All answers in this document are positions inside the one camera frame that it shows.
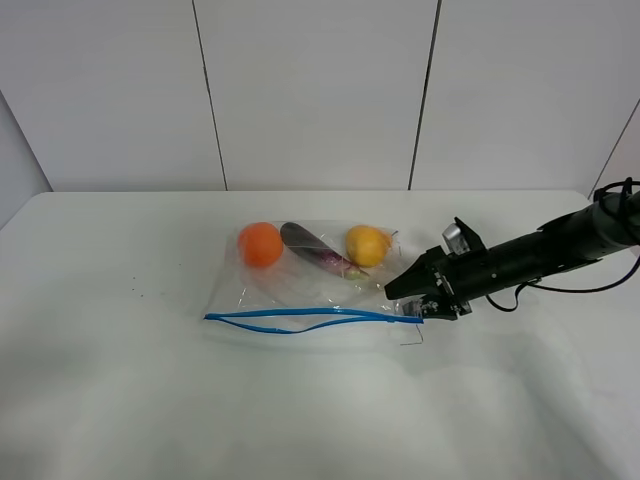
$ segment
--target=clear plastic bag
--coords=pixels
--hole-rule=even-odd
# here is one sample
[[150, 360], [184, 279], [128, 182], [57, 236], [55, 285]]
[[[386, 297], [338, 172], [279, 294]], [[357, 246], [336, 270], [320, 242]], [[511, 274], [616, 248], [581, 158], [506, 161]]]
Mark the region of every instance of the clear plastic bag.
[[[313, 330], [305, 335], [325, 338], [340, 335], [343, 338], [348, 331], [365, 337], [376, 333], [380, 338], [392, 339], [395, 344], [420, 343], [421, 334], [415, 325], [418, 322], [403, 317], [398, 303], [387, 300], [384, 294], [384, 285], [410, 264], [410, 260], [402, 257], [397, 231], [380, 227], [367, 227], [364, 230], [364, 244], [360, 245], [366, 248], [362, 258], [369, 263], [381, 260], [374, 267], [364, 268], [349, 261], [347, 256], [346, 235], [358, 225], [356, 223], [269, 223], [275, 227], [271, 227], [274, 231], [280, 233], [279, 238], [284, 242], [281, 255], [270, 265], [247, 265], [261, 263], [262, 260], [249, 255], [250, 247], [247, 247], [242, 228], [234, 231], [227, 241], [224, 265], [209, 302], [207, 311], [212, 312], [209, 319], [220, 320], [215, 314], [235, 313], [241, 315], [242, 325], [254, 332], [299, 333]], [[271, 235], [269, 227], [265, 229]], [[380, 241], [384, 243], [386, 254], [380, 251]], [[336, 314], [317, 314], [318, 308], [331, 308], [331, 312], [335, 311]], [[309, 314], [279, 311], [277, 315], [245, 316], [251, 312], [273, 309], [315, 310], [309, 311]], [[339, 315], [338, 309], [369, 312], [367, 317], [370, 318], [366, 322], [361, 319], [358, 323], [344, 325], [341, 320], [345, 316]], [[234, 329], [239, 322], [240, 319], [234, 316], [211, 324], [217, 329]], [[332, 325], [331, 328], [323, 328], [320, 334], [318, 327], [329, 325]]]

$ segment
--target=black cable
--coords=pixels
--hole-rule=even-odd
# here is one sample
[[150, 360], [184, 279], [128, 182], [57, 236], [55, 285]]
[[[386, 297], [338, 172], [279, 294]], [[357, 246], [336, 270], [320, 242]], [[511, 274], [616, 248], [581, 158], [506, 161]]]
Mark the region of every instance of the black cable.
[[[616, 183], [612, 183], [610, 185], [607, 185], [604, 188], [601, 188], [599, 190], [597, 190], [594, 193], [594, 199], [597, 199], [598, 201], [598, 206], [600, 207], [600, 209], [609, 217], [613, 218], [614, 220], [616, 220], [620, 226], [624, 229], [625, 233], [627, 235], [629, 235], [629, 237], [636, 242], [636, 245], [640, 245], [640, 238], [638, 238], [635, 233], [633, 233], [630, 225], [629, 225], [629, 218], [627, 217], [627, 198], [633, 193], [633, 186], [636, 185], [640, 185], [640, 182], [634, 182], [633, 179], [631, 177], [628, 177], [624, 182], [616, 182]], [[622, 191], [620, 193], [620, 202], [618, 203], [618, 210], [616, 213], [612, 212], [611, 210], [609, 210], [609, 208], [606, 206], [606, 204], [604, 203], [604, 198], [606, 196], [606, 194], [608, 193], [608, 191], [612, 188], [615, 187], [622, 187]], [[520, 285], [518, 285], [518, 287], [516, 288], [515, 291], [515, 299], [516, 299], [516, 305], [512, 308], [510, 307], [503, 307], [499, 304], [497, 304], [489, 295], [486, 295], [486, 299], [487, 301], [491, 304], [492, 307], [497, 308], [498, 310], [500, 310], [501, 312], [514, 312], [518, 306], [519, 306], [519, 300], [518, 297], [520, 295], [520, 293], [522, 292], [522, 290], [524, 290], [526, 287], [532, 287], [532, 288], [537, 288], [538, 290], [545, 290], [547, 292], [556, 292], [556, 293], [599, 293], [599, 292], [604, 292], [606, 290], [610, 290], [612, 288], [615, 288], [617, 286], [622, 285], [623, 283], [625, 283], [627, 280], [629, 280], [631, 277], [633, 277], [635, 275], [635, 273], [638, 271], [638, 269], [640, 269], [640, 257], [638, 257], [638, 259], [635, 261], [635, 263], [633, 264], [633, 267], [631, 267], [631, 270], [629, 270], [629, 272], [622, 277], [620, 280], [617, 280], [613, 283], [610, 283], [608, 285], [604, 285], [602, 287], [597, 287], [597, 288], [588, 288], [588, 289], [583, 289], [583, 290], [577, 290], [577, 289], [571, 289], [571, 288], [556, 288], [556, 287], [546, 287], [544, 285], [536, 285], [533, 282], [524, 282], [521, 283]]]

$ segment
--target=white table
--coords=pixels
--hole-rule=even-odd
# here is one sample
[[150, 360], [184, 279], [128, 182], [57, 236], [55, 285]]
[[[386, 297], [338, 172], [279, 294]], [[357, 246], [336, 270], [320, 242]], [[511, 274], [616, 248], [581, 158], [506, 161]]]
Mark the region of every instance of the white table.
[[[640, 277], [599, 295], [525, 291], [514, 314], [475, 301], [422, 327], [417, 347], [274, 347], [199, 321], [237, 225], [354, 220], [426, 249], [458, 215], [493, 245], [586, 204], [562, 191], [42, 194], [0, 231], [0, 478], [637, 478]], [[546, 283], [604, 284], [633, 259]]]

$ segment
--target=blue zipper seal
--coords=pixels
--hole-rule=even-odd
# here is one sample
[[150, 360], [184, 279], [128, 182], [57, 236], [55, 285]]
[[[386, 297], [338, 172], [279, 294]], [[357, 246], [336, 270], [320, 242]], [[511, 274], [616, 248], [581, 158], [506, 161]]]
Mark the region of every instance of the blue zipper seal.
[[[274, 327], [259, 327], [247, 323], [229, 320], [230, 318], [256, 318], [256, 317], [278, 317], [278, 316], [304, 316], [304, 315], [353, 315], [348, 318], [339, 318], [319, 323], [303, 330], [286, 330]], [[347, 323], [362, 322], [387, 322], [387, 323], [406, 323], [411, 325], [424, 324], [424, 319], [420, 317], [405, 317], [402, 315], [388, 315], [386, 313], [368, 312], [366, 310], [355, 310], [351, 308], [276, 308], [272, 310], [254, 310], [251, 312], [233, 312], [233, 313], [207, 313], [205, 320], [233, 325], [234, 327], [243, 328], [257, 333], [271, 333], [278, 335], [294, 335], [296, 333], [305, 333], [319, 328], [331, 327], [334, 325], [344, 325]]]

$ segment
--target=ziplock bag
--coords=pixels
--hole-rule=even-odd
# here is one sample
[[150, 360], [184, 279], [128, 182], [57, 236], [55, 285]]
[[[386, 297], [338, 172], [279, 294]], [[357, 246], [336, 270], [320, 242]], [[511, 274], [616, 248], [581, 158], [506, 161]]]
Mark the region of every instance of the ziplock bag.
[[[349, 334], [394, 344], [420, 343], [416, 325], [422, 320], [403, 316], [398, 303], [384, 294], [384, 285], [410, 264], [402, 257], [399, 233], [367, 227], [365, 235], [373, 238], [365, 243], [374, 248], [355, 253], [361, 263], [377, 264], [359, 267], [348, 260], [346, 245], [347, 232], [356, 225], [341, 221], [260, 225], [267, 250], [273, 242], [277, 256], [277, 242], [283, 242], [282, 253], [266, 266], [260, 257], [249, 255], [242, 229], [237, 229], [227, 240], [205, 320], [216, 329], [235, 329], [245, 336], [304, 333], [344, 340]], [[386, 251], [376, 250], [380, 241]]]

